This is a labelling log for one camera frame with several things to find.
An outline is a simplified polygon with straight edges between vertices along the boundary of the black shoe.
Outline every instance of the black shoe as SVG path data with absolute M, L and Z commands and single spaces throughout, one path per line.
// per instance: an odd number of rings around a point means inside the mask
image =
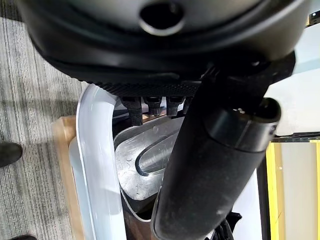
M 37 239 L 34 236 L 24 235 L 24 236 L 18 236 L 18 237 L 12 238 L 10 240 L 37 240 Z
M 13 164 L 22 156 L 22 147 L 14 142 L 0 143 L 0 168 Z

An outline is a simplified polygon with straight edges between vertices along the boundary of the round hole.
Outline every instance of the round hole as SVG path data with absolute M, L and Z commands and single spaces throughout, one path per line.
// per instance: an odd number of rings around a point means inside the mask
M 180 5 L 160 2 L 147 5 L 141 10 L 139 24 L 151 35 L 169 36 L 182 29 L 183 19 L 184 12 Z

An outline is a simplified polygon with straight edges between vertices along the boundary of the yellow frame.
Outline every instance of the yellow frame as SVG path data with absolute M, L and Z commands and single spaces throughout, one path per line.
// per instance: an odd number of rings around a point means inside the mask
M 317 239 L 320 240 L 320 140 L 310 143 L 316 144 Z
M 285 201 L 281 144 L 271 142 L 266 150 L 271 240 L 285 240 Z

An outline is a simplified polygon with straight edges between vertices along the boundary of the gray carpet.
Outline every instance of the gray carpet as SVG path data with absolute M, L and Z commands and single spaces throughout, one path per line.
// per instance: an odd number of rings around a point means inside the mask
M 71 240 L 51 124 L 76 113 L 84 84 L 40 57 L 8 1 L 0 0 L 0 142 L 20 143 L 24 152 L 0 168 L 0 240 Z

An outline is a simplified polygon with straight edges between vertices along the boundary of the black cylindrical handle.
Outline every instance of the black cylindrical handle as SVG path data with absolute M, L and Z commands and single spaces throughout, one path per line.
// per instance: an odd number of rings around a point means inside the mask
M 204 239 L 221 223 L 261 163 L 280 120 L 273 99 L 264 99 L 248 115 L 214 101 L 208 91 L 198 90 L 164 172 L 152 215 L 152 230 L 161 240 Z

